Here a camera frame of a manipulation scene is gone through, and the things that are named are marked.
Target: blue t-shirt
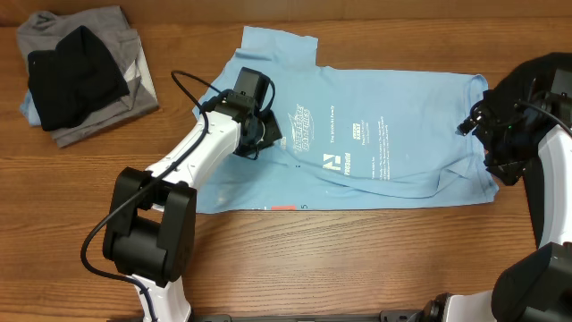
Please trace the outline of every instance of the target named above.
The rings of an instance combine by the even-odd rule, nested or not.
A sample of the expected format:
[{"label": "blue t-shirt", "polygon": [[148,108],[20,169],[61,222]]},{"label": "blue t-shirt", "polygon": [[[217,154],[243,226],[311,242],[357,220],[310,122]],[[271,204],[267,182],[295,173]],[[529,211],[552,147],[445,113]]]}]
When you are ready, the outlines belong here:
[{"label": "blue t-shirt", "polygon": [[[226,158],[199,191],[198,212],[493,200],[498,187],[482,144],[455,133],[487,89],[482,76],[336,70],[316,66],[316,50],[316,38],[245,27],[241,48],[213,84],[232,89],[242,67],[270,77],[283,138],[257,161]],[[201,101],[213,95],[210,89]]]}]

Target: tabletop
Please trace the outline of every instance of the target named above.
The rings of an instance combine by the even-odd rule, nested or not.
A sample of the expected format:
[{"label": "tabletop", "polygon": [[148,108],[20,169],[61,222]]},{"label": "tabletop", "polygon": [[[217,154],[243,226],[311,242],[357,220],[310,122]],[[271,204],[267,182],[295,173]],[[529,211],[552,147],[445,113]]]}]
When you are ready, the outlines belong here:
[{"label": "tabletop", "polygon": [[[494,87],[516,65],[572,51],[567,18],[257,23],[319,38],[317,63],[340,69],[481,73]],[[135,25],[160,109],[59,149],[18,111],[27,74],[15,29],[0,29],[0,320],[104,321],[141,315],[133,287],[90,274],[80,245],[105,216],[125,166],[144,169],[194,126],[170,70],[212,81],[242,24]],[[186,86],[201,95],[204,88]],[[159,213],[146,216],[159,220]],[[368,211],[198,215],[183,276],[198,314],[375,313],[415,309],[442,292],[493,288],[534,251],[522,182],[489,204]],[[114,271],[101,254],[88,257]]]}]

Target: pile of folded clothes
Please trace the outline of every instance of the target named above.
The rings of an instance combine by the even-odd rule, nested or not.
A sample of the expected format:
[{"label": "pile of folded clothes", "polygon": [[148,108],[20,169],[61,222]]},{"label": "pile of folded clothes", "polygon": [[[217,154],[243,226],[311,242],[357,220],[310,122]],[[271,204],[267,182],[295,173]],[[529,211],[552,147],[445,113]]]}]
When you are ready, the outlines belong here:
[{"label": "pile of folded clothes", "polygon": [[119,6],[33,13],[17,37],[29,73],[20,110],[58,147],[158,108],[139,34]]}]

